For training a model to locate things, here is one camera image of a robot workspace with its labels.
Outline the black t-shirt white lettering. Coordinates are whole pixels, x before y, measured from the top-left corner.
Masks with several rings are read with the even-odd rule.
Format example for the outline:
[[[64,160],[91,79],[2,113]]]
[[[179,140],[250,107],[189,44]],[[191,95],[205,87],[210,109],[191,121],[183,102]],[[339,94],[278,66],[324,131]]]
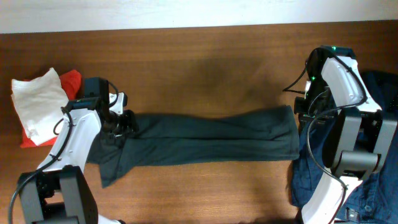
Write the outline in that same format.
[[[138,132],[110,137],[100,132],[87,161],[99,166],[101,184],[112,185],[137,166],[175,166],[224,161],[292,161],[299,134],[290,106],[224,118],[138,114]]]

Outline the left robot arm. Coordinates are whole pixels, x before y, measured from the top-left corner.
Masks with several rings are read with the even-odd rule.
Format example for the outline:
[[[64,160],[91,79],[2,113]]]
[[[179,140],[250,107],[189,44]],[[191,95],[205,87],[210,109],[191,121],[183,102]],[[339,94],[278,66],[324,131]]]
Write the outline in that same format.
[[[17,199],[26,223],[107,223],[99,214],[83,175],[91,145],[99,133],[116,139],[133,136],[139,128],[127,96],[118,91],[110,99],[113,84],[103,78],[87,78],[83,97],[62,107],[63,128],[47,157],[32,172],[20,175],[8,208],[8,222]]]

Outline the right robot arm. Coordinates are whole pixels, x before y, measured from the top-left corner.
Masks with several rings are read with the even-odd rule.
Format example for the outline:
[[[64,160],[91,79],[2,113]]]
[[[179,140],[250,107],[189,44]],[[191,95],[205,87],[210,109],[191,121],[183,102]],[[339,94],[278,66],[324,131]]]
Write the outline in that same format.
[[[296,97],[298,223],[397,221],[397,76],[358,70],[352,49],[321,46]]]

